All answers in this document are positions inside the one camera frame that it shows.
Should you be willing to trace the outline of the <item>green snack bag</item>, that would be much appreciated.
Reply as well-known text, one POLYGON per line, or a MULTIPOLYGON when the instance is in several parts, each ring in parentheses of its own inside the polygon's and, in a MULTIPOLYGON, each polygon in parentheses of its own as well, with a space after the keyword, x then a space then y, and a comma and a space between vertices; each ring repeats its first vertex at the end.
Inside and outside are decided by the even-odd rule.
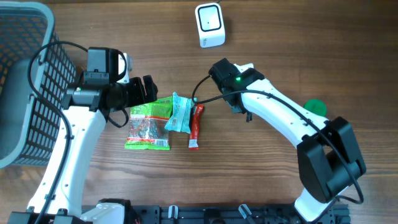
POLYGON ((170 150, 169 131, 165 125, 172 114, 172 100, 169 96, 131 108, 125 149, 170 150))

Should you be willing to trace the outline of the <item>teal wrapper packet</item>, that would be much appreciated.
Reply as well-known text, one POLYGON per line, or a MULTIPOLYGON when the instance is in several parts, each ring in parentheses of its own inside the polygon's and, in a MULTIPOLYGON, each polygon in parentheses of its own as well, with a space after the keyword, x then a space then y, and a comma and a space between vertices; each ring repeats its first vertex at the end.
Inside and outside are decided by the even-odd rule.
POLYGON ((194 103, 191 98, 172 95, 172 115, 165 125, 168 131, 176 131, 190 134, 190 117, 194 103))

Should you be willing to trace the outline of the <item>red stick sachet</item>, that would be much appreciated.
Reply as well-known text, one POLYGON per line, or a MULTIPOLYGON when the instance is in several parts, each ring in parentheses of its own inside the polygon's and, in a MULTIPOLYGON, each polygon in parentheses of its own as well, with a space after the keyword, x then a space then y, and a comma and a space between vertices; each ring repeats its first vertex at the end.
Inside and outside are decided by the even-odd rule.
POLYGON ((188 149, 191 151, 195 151, 199 149, 198 146, 198 136, 200 129, 200 119, 201 114, 203 113, 204 106, 203 105, 195 105, 192 110, 191 122, 190 122, 190 136, 188 140, 188 149))

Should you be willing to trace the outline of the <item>green lid jar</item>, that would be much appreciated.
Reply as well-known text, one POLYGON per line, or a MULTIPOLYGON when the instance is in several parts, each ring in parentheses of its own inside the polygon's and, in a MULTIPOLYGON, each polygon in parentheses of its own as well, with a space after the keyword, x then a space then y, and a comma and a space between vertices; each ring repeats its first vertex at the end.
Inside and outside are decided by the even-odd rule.
POLYGON ((319 99, 311 99, 308 100, 304 105, 303 108, 306 109, 311 114, 315 114, 318 116, 325 117, 327 114, 327 107, 326 104, 322 100, 319 99))

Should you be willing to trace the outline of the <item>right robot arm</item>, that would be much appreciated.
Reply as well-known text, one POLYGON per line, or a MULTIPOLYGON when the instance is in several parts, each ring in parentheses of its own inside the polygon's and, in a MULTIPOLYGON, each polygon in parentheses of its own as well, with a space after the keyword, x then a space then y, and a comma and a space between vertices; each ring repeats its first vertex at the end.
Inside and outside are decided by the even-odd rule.
POLYGON ((208 72, 234 113, 256 114, 276 128, 297 150, 303 184, 294 209, 314 222, 366 172, 352 125, 342 117, 329 120, 278 91, 252 65, 222 59, 208 72))

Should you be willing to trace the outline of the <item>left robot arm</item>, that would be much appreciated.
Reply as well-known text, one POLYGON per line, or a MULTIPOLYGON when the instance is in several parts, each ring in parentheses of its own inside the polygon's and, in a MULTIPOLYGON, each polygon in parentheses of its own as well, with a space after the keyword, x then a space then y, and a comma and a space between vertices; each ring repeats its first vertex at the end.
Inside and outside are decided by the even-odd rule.
POLYGON ((43 179, 24 212, 12 212, 9 223, 137 223, 130 200, 105 198, 87 212, 82 195, 90 161, 109 114, 157 100, 157 87, 150 75, 120 81, 127 69, 117 49, 90 47, 88 65, 77 82, 68 85, 59 107, 34 90, 38 120, 58 115, 62 120, 53 143, 43 179))

